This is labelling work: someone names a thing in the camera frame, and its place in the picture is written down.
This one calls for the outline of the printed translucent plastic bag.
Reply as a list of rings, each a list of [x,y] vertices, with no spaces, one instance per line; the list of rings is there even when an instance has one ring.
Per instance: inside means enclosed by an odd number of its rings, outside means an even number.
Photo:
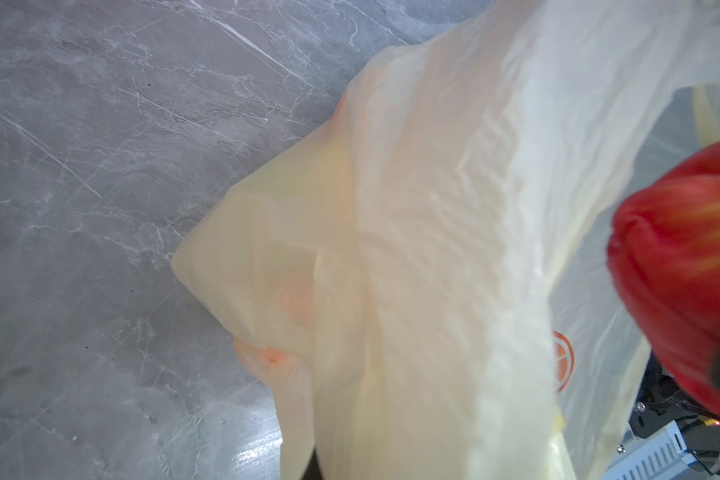
[[[720,1],[497,1],[374,56],[171,261],[270,388],[281,477],[601,478],[649,346],[576,251],[718,82]]]

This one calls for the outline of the red apple fruit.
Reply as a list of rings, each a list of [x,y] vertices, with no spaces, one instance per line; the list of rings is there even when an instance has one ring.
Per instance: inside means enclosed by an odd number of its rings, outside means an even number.
[[[720,419],[720,141],[617,208],[607,266],[658,361]]]

